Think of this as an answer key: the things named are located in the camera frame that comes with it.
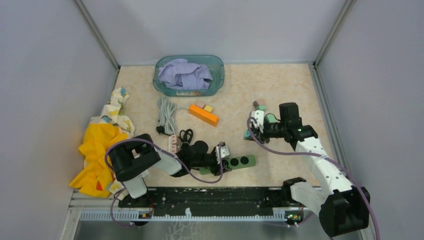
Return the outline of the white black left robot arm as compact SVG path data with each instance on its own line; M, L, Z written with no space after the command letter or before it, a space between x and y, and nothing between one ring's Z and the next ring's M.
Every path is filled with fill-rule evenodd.
M224 142L211 152L196 142L171 153L154 144L145 133L113 144L106 151L104 162L128 191L131 202L144 207L149 203L150 193L143 173L149 168L160 169L175 178L191 174L192 169L208 168L213 175L221 177L225 172L224 160L229 156L230 149Z

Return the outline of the white power strip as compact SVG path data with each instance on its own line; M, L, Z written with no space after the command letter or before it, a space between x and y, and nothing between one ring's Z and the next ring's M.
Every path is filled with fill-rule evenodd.
M168 138L168 151L176 155L180 151L180 138L173 134Z

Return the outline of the light green usb plug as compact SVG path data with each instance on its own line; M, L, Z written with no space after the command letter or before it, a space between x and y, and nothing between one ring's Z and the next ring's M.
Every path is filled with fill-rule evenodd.
M277 123L278 122L278 119L275 117L275 115L273 113L268 113L264 118L268 123Z

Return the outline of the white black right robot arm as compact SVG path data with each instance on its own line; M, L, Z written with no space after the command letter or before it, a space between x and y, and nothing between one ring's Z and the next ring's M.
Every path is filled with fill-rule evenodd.
M318 180L320 189L301 177L284 181L281 193L284 204L295 206L300 203L309 208L318 216L329 237L361 231L369 226L370 194L354 182L347 170L330 159L314 128L303 124L295 102L281 103L277 120L269 120L263 110L251 111L247 131L248 140L276 155L278 151L265 145L270 139L284 139L293 151L280 155L301 156Z

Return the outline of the teal usb plug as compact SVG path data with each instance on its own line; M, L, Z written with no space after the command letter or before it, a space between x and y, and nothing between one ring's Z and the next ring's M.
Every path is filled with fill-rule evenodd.
M252 136L250 134L250 132L248 130L246 130L243 134L243 139L247 140L247 141L251 141L252 140Z

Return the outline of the green power strip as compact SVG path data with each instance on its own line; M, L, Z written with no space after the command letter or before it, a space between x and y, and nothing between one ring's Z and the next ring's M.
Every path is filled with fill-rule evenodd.
M232 171L255 167L257 164L256 157L252 154L237 156L237 157L228 157L228 158L225 158L224 160L228 161ZM201 175L208 175L208 174L211 174L214 176L221 175L221 174L217 174L217 167L213 167L213 169L211 169L210 167L200 167L198 171Z

